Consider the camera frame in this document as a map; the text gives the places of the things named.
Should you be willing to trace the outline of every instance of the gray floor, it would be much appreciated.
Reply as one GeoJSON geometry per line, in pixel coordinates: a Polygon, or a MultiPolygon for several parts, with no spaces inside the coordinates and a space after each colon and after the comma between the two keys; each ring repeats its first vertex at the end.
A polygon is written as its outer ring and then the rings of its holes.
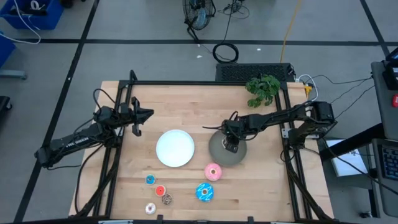
{"type": "MultiPolygon", "coordinates": [[[[218,9],[229,3],[215,1],[218,9]]],[[[366,0],[385,41],[398,42],[396,0],[366,0]]],[[[40,31],[46,39],[79,39],[93,0],[75,1],[53,31],[40,31]]],[[[282,40],[295,7],[289,0],[248,0],[251,15],[232,19],[227,39],[282,40]]],[[[228,17],[217,14],[210,25],[198,32],[201,39],[222,39],[228,17]]],[[[34,37],[17,31],[0,19],[0,29],[15,38],[34,37]]],[[[88,39],[181,40],[190,39],[183,24],[181,0],[101,0],[88,39]]],[[[304,0],[289,40],[377,41],[359,0],[304,0]]],[[[239,63],[278,62],[280,45],[237,45],[239,63]]],[[[4,69],[25,70],[27,80],[0,80],[0,95],[12,98],[14,108],[0,129],[0,223],[11,222],[29,179],[77,44],[17,44],[4,69]]],[[[220,53],[229,51],[220,48],[220,53]]],[[[336,82],[370,77],[370,63],[384,58],[380,46],[298,46],[288,45],[285,62],[297,74],[326,75],[336,82]]],[[[195,44],[85,44],[67,99],[54,133],[70,134],[87,120],[94,108],[91,93],[104,80],[127,79],[133,69],[140,80],[214,80],[216,61],[195,44]]],[[[353,85],[331,85],[317,78],[319,100],[331,101],[353,85]]],[[[335,114],[349,106],[369,80],[333,104],[335,114]]],[[[339,117],[330,136],[348,138],[380,122],[374,90],[339,117]]],[[[61,165],[79,164],[81,153],[64,158],[61,165]]],[[[381,219],[360,219],[369,210],[367,192],[333,181],[325,163],[335,217],[346,222],[396,223],[383,214],[381,219]]],[[[68,215],[78,169],[43,170],[24,220],[63,218],[68,215]]]]}

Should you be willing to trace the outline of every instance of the small blue donut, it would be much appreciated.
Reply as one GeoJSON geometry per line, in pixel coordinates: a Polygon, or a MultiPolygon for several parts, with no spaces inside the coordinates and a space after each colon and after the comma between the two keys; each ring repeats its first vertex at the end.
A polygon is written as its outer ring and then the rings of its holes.
{"type": "Polygon", "coordinates": [[[155,183],[155,180],[156,180],[156,178],[155,178],[154,175],[148,175],[148,176],[145,178],[145,183],[148,184],[148,185],[152,185],[152,184],[155,183]]]}
{"type": "Polygon", "coordinates": [[[209,202],[213,199],[213,187],[209,183],[202,183],[197,187],[197,198],[202,202],[209,202]]]}

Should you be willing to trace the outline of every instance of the blue bin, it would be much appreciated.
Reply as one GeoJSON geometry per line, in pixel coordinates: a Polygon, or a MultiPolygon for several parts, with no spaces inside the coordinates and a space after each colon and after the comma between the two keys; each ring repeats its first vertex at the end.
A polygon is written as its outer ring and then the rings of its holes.
{"type": "MultiPolygon", "coordinates": [[[[44,3],[47,6],[47,16],[31,16],[30,19],[28,19],[29,16],[21,15],[23,20],[32,29],[35,29],[35,27],[47,30],[55,29],[63,12],[63,7],[60,4],[60,0],[36,1],[39,3],[39,5],[44,3]]],[[[20,10],[23,9],[26,4],[30,6],[30,0],[17,0],[17,3],[20,10]]],[[[13,6],[14,0],[7,0],[3,8],[0,10],[0,17],[5,18],[5,20],[7,20],[7,22],[15,29],[28,29],[18,15],[8,14],[13,6]]]]}
{"type": "Polygon", "coordinates": [[[8,56],[10,56],[14,49],[15,45],[11,42],[11,40],[0,36],[0,68],[4,62],[6,62],[8,56]]]}

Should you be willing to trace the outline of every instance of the wooden tabletop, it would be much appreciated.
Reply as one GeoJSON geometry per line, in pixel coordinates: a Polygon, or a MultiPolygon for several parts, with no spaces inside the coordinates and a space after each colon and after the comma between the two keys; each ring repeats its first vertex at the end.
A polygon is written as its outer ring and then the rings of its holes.
{"type": "MultiPolygon", "coordinates": [[[[103,82],[101,87],[116,97],[118,82],[103,82]]],[[[301,83],[288,83],[288,87],[292,106],[306,100],[301,83]]],[[[131,127],[126,128],[111,218],[156,219],[157,214],[162,214],[165,220],[245,221],[248,216],[259,222],[294,220],[285,164],[279,159],[282,141],[278,125],[248,141],[248,153],[239,165],[223,167],[222,178],[211,183],[215,191],[211,202],[201,202],[195,196],[196,187],[208,182],[203,170],[212,162],[208,141],[215,132],[202,126],[219,126],[235,110],[240,115],[275,112],[275,103],[248,108],[246,102],[252,95],[243,86],[134,85],[132,95],[141,102],[142,108],[153,109],[155,113],[140,126],[141,137],[133,135],[131,127]],[[171,129],[186,131],[195,142],[193,158],[178,168],[163,165],[155,152],[158,138],[171,129]],[[152,186],[145,184],[148,174],[156,176],[152,186]],[[173,197],[171,205],[163,205],[161,198],[155,195],[157,185],[166,186],[167,193],[173,197]],[[157,206],[155,215],[145,213],[145,206],[150,202],[157,206]]],[[[98,101],[100,105],[113,107],[103,93],[99,94],[98,101]]],[[[313,140],[307,140],[306,147],[318,150],[313,140]]],[[[84,158],[92,151],[87,149],[84,158]]],[[[98,186],[103,155],[104,150],[100,150],[83,169],[78,194],[80,209],[98,186]]],[[[320,158],[307,151],[302,151],[301,155],[307,189],[332,217],[320,158]]],[[[108,190],[105,192],[102,211],[108,190]]],[[[300,213],[304,217],[301,203],[300,213]]]]}

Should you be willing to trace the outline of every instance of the artificial plant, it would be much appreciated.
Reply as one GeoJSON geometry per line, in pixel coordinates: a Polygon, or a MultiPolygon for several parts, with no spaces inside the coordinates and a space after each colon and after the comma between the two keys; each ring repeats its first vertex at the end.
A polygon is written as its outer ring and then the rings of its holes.
{"type": "Polygon", "coordinates": [[[279,88],[279,81],[272,75],[259,75],[258,78],[252,78],[246,83],[246,89],[257,97],[248,100],[248,106],[257,108],[264,100],[264,105],[270,105],[279,88]]]}

